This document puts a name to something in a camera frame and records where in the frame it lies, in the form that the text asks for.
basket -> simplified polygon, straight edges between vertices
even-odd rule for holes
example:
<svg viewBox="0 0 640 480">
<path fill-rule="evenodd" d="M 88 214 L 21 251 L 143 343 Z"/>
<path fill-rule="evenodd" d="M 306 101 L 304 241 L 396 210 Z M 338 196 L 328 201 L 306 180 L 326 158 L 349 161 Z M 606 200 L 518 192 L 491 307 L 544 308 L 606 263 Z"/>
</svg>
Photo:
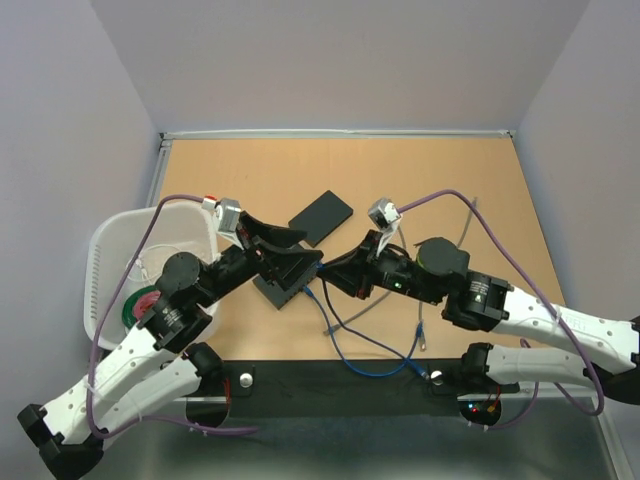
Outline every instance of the basket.
<svg viewBox="0 0 640 480">
<path fill-rule="evenodd" d="M 106 220 L 93 234 L 84 295 L 84 327 L 90 339 L 93 339 L 99 318 L 104 315 L 155 210 L 152 207 L 119 213 Z M 211 214 L 192 202 L 175 202 L 162 208 L 107 316 L 98 340 L 101 348 L 113 350 L 124 340 L 127 334 L 122 323 L 125 301 L 137 290 L 153 284 L 162 273 L 165 261 L 179 251 L 193 253 L 207 263 L 211 263 L 218 253 Z M 194 341 L 204 341 L 215 333 L 217 307 L 215 303 L 206 310 L 213 321 Z"/>
</svg>

wooden tabletop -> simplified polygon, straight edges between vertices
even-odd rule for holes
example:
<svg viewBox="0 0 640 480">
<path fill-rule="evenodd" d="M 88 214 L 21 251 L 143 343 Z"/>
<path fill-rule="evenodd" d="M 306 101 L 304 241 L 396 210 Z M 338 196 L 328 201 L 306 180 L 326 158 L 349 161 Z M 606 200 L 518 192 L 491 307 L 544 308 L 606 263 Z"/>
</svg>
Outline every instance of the wooden tabletop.
<svg viewBox="0 0 640 480">
<path fill-rule="evenodd" d="M 328 261 L 351 250 L 373 228 L 367 209 L 380 197 L 397 206 L 444 188 L 477 197 L 478 208 L 507 250 L 552 301 L 563 303 L 538 219 L 513 144 L 506 138 L 216 139 L 174 140 L 161 196 L 215 195 L 240 201 L 257 219 L 287 225 L 289 219 L 330 189 L 353 207 L 354 215 L 317 248 Z M 468 210 L 446 197 L 404 215 L 402 228 L 414 243 L 443 236 L 460 238 Z M 218 240 L 219 248 L 226 248 Z M 462 245 L 471 268 L 526 289 L 474 219 Z M 310 287 L 322 297 L 319 280 Z M 331 288 L 338 313 L 347 318 L 367 301 Z M 425 305 L 426 352 L 417 357 L 459 357 L 469 343 L 517 346 L 515 337 L 469 332 L 440 318 L 441 307 Z M 222 300 L 222 324 L 209 341 L 228 360 L 337 359 L 324 320 L 306 295 L 277 311 L 247 282 Z M 351 326 L 406 353 L 418 318 L 418 302 L 392 294 Z M 348 332 L 336 338 L 349 358 L 392 358 Z"/>
</svg>

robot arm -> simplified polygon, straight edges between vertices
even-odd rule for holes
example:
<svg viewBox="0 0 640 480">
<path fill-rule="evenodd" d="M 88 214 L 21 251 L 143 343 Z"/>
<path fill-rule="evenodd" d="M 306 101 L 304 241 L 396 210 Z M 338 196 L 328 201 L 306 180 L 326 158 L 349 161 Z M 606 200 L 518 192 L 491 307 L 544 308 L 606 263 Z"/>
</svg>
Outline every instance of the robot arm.
<svg viewBox="0 0 640 480">
<path fill-rule="evenodd" d="M 96 367 L 92 405 L 102 435 L 94 435 L 89 428 L 86 376 L 58 398 L 45 405 L 28 405 L 18 415 L 56 478 L 82 477 L 98 463 L 104 440 L 113 440 L 113 432 L 193 392 L 204 378 L 211 381 L 213 373 L 200 363 L 207 363 L 211 356 L 219 360 L 215 352 L 204 344 L 187 348 L 212 320 L 204 308 L 256 274 L 287 289 L 322 258 L 320 251 L 289 249 L 305 238 L 305 232 L 261 223 L 241 211 L 235 201 L 205 199 L 203 207 L 215 211 L 218 233 L 233 245 L 211 264 L 186 252 L 167 260 L 156 282 L 159 299 Z M 182 357 L 174 360 L 185 348 Z M 214 370 L 218 382 L 222 381 Z"/>
<path fill-rule="evenodd" d="M 459 383 L 461 390 L 469 385 L 525 380 L 593 387 L 573 344 L 536 297 L 505 280 L 470 270 L 469 254 L 444 238 L 424 242 L 413 261 L 388 243 L 393 226 L 386 219 L 394 218 L 390 210 L 388 200 L 377 202 L 370 217 L 381 232 L 370 230 L 354 250 L 325 263 L 318 276 L 361 299 L 367 298 L 374 286 L 432 305 L 446 298 L 442 316 L 458 327 L 518 335 L 556 347 L 529 351 L 473 344 L 461 359 L 459 372 L 448 378 Z M 640 404 L 636 388 L 640 383 L 640 324 L 555 308 L 588 352 L 605 395 Z"/>
</svg>

white wall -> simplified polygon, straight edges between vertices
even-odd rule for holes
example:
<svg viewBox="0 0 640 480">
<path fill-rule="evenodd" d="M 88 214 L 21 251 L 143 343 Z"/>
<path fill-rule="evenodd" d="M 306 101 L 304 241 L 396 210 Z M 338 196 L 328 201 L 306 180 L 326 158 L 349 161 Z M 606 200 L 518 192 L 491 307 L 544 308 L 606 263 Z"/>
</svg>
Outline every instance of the white wall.
<svg viewBox="0 0 640 480">
<path fill-rule="evenodd" d="M 15 417 L 83 373 L 88 240 L 143 204 L 158 136 L 86 1 L 4 2 L 0 65 L 0 476 L 51 478 Z"/>
<path fill-rule="evenodd" d="M 161 131 L 514 128 L 588 0 L 92 0 Z"/>
<path fill-rule="evenodd" d="M 569 305 L 640 315 L 640 2 L 592 0 L 516 148 Z M 638 407 L 609 402 L 640 478 Z"/>
</svg>

black rectangular pad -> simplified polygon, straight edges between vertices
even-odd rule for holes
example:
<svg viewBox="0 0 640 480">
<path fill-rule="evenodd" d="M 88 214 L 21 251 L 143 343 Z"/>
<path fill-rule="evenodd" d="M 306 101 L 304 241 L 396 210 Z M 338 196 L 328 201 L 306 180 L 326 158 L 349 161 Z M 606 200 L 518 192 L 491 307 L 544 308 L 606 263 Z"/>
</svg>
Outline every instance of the black rectangular pad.
<svg viewBox="0 0 640 480">
<path fill-rule="evenodd" d="M 307 232 L 305 242 L 315 247 L 351 215 L 353 209 L 331 190 L 327 190 L 293 217 L 289 221 L 289 227 Z"/>
</svg>

